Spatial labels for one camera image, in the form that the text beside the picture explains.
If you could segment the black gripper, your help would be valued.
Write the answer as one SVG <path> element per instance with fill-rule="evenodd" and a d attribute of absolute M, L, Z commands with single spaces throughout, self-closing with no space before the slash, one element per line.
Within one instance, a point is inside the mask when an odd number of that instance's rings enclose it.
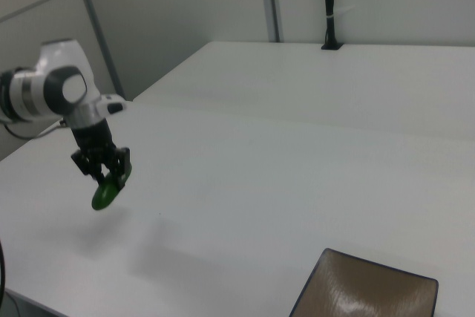
<path fill-rule="evenodd" d="M 130 149 L 115 146 L 107 120 L 71 130 L 79 147 L 72 153 L 71 159 L 79 170 L 101 184 L 105 180 L 102 173 L 102 165 L 105 165 L 114 185 L 124 187 L 131 174 Z"/>

